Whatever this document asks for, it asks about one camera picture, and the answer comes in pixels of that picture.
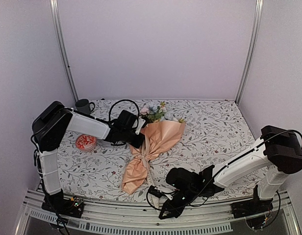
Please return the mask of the pale pink white flower stem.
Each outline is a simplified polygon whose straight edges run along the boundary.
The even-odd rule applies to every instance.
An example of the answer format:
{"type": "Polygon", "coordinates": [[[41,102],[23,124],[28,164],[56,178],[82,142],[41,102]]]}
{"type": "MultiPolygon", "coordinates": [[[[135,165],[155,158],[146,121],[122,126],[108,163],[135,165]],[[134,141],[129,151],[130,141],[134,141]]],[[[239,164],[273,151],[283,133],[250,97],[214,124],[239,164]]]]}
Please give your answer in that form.
{"type": "Polygon", "coordinates": [[[140,116],[142,118],[148,118],[151,114],[152,114],[152,111],[149,108],[149,106],[145,106],[140,110],[140,116]]]}

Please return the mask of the beige wrapping paper sheet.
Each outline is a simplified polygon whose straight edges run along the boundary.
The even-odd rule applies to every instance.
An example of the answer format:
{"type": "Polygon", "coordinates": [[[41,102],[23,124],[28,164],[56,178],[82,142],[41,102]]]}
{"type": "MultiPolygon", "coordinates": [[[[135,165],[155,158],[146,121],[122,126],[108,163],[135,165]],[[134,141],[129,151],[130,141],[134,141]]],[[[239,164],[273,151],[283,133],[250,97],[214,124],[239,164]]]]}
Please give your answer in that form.
{"type": "Polygon", "coordinates": [[[143,129],[145,140],[140,148],[131,147],[132,159],[126,165],[121,188],[133,194],[149,175],[149,161],[167,152],[183,135],[186,123],[164,120],[150,123],[143,129]]]}

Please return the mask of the blue fake flower stem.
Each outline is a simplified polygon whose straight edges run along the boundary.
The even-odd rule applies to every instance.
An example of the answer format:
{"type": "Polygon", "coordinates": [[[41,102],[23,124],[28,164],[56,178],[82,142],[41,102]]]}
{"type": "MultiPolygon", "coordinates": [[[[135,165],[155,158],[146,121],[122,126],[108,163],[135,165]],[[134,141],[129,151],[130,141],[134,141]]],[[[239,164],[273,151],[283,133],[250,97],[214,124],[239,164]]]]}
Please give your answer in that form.
{"type": "Polygon", "coordinates": [[[158,104],[149,103],[148,109],[149,112],[147,113],[147,121],[149,123],[155,123],[164,120],[178,122],[178,119],[175,117],[175,115],[167,110],[166,102],[164,101],[161,101],[158,104]]]}

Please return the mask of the white lace ribbon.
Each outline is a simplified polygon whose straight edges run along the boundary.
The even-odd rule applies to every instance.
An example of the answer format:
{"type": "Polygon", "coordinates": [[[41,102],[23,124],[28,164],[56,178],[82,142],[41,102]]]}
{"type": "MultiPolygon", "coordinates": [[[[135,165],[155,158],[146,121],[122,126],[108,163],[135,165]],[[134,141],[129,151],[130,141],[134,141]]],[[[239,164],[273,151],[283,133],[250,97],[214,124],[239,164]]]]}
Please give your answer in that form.
{"type": "Polygon", "coordinates": [[[155,160],[162,150],[157,150],[156,144],[145,135],[145,140],[140,148],[130,147],[132,159],[126,166],[122,181],[122,189],[128,194],[133,194],[145,181],[154,185],[151,175],[150,161],[155,160]]]}

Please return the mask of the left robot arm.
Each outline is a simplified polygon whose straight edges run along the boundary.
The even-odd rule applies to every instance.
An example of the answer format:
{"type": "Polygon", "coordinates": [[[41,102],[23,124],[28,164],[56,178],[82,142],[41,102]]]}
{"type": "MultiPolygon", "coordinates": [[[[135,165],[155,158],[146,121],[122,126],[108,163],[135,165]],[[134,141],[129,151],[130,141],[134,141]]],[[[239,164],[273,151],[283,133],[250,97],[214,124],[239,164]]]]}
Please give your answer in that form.
{"type": "Polygon", "coordinates": [[[145,140],[141,129],[145,126],[144,119],[127,110],[121,111],[114,120],[102,120],[65,107],[59,101],[51,103],[32,124],[32,142],[38,150],[40,174],[45,191],[50,195],[48,205],[56,212],[67,208],[66,200],[57,194],[62,191],[57,152],[67,132],[89,135],[114,145],[123,142],[140,148],[145,140]]]}

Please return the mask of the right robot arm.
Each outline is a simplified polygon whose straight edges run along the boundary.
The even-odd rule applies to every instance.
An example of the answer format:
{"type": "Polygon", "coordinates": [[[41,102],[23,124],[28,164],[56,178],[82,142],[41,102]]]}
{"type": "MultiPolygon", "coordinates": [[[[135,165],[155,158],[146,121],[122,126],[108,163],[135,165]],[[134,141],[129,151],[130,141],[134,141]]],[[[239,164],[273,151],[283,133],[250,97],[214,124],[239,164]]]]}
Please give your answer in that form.
{"type": "Polygon", "coordinates": [[[235,157],[211,165],[199,173],[184,168],[172,168],[166,183],[177,193],[163,204],[159,218],[177,218],[184,208],[198,197],[211,197],[236,180],[264,167],[265,177],[253,189],[253,198],[231,204],[234,218],[272,210],[272,200],[286,178],[302,170],[302,134],[267,125],[254,144],[235,157]]]}

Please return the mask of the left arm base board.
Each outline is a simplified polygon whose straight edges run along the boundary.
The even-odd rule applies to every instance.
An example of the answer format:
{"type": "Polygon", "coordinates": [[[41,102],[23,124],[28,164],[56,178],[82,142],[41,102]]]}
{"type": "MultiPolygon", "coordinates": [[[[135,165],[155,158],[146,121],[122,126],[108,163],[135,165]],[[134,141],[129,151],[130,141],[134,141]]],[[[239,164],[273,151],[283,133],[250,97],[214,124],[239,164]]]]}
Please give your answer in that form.
{"type": "Polygon", "coordinates": [[[65,199],[64,197],[46,197],[42,203],[42,209],[66,215],[74,218],[81,218],[84,211],[83,201],[65,199]]]}

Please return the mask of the right arm base board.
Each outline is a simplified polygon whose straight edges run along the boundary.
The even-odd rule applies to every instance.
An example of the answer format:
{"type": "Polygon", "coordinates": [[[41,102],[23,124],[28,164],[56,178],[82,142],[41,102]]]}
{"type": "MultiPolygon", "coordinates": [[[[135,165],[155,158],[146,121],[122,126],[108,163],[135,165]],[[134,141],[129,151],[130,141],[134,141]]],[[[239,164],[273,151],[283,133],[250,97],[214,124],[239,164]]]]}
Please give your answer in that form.
{"type": "Polygon", "coordinates": [[[264,215],[264,213],[268,212],[270,215],[273,209],[272,200],[258,201],[256,199],[250,199],[232,203],[230,206],[234,218],[248,217],[262,213],[259,217],[253,217],[246,220],[247,226],[253,230],[260,230],[266,226],[268,216],[264,215]]]}

